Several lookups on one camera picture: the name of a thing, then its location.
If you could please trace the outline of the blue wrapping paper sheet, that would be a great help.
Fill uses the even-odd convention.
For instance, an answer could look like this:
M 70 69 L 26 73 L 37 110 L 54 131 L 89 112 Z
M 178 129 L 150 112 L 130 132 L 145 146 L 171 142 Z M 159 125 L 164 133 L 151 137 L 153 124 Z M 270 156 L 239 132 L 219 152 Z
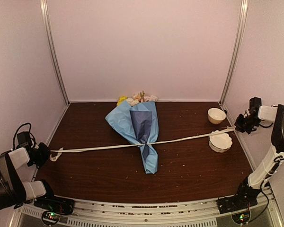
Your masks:
M 159 135 L 159 122 L 156 104 L 153 101 L 130 106 L 123 101 L 106 117 L 107 123 L 130 144 L 156 142 Z M 158 170 L 158 153 L 152 145 L 138 147 L 146 174 Z

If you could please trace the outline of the cream printed ribbon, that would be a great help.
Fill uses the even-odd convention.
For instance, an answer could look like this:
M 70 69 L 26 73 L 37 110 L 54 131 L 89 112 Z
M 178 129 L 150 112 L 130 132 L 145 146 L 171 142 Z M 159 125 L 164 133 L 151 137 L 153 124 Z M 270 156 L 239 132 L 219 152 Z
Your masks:
M 215 136 L 215 135 L 219 135 L 219 134 L 222 134 L 222 133 L 228 133 L 228 132 L 232 132 L 232 131 L 235 131 L 234 126 L 233 127 L 228 126 L 226 129 L 223 129 L 219 132 L 195 135 L 195 136 L 180 138 L 180 139 L 176 139 L 176 140 L 166 140 L 166 141 L 158 141 L 158 142 L 152 142 L 152 143 L 139 143 L 139 144 L 129 144 L 129 145 L 114 145 L 114 146 L 94 147 L 94 148 L 67 149 L 67 150 L 63 150 L 63 148 L 60 148 L 59 150 L 51 150 L 51 154 L 50 154 L 49 159 L 52 162 L 55 162 L 62 155 L 62 153 L 81 153 L 81 152 L 86 152 L 86 151 L 108 150 L 108 149 L 127 148 L 127 147 L 142 147 L 142 146 L 145 146 L 145 145 L 158 145 L 158 144 L 174 143 L 174 142 L 181 142 L 181 141 L 185 141 L 185 140 L 194 140 L 194 139 L 198 139 L 198 138 Z

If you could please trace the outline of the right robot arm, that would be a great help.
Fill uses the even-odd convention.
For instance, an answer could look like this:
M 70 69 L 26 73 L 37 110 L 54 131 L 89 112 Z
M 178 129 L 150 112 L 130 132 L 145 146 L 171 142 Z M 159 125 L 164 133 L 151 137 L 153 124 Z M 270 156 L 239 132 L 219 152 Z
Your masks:
M 251 134 L 262 121 L 273 126 L 271 144 L 261 164 L 239 185 L 233 198 L 233 205 L 238 209 L 256 200 L 263 186 L 284 161 L 284 105 L 266 106 L 262 105 L 261 98 L 251 98 L 249 109 L 237 117 L 235 130 Z

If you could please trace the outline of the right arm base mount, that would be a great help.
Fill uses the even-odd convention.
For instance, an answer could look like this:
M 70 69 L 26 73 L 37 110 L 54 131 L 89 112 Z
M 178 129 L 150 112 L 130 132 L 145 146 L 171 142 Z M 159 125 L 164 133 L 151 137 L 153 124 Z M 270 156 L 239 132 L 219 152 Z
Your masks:
M 231 197 L 222 197 L 217 201 L 217 206 L 220 214 L 235 212 L 257 205 L 257 200 L 254 201 L 240 201 L 236 195 Z

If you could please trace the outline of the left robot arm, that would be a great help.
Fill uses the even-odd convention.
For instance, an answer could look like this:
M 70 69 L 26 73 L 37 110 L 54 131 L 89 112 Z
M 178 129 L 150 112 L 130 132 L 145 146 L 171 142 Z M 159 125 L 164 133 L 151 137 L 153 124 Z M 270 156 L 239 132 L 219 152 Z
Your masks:
M 18 146 L 0 154 L 0 210 L 16 206 L 40 197 L 40 202 L 48 210 L 59 205 L 58 198 L 48 182 L 22 181 L 18 170 L 24 166 L 36 165 L 39 169 L 49 159 L 50 150 L 44 143 L 36 144 L 34 136 L 28 132 L 16 134 Z

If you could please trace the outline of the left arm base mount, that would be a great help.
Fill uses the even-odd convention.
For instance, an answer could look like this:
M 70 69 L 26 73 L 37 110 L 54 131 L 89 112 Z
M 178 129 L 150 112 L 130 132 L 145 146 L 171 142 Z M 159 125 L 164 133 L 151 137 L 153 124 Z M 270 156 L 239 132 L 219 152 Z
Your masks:
M 75 201 L 62 197 L 39 197 L 34 201 L 34 206 L 49 210 L 61 215 L 71 215 L 74 210 Z

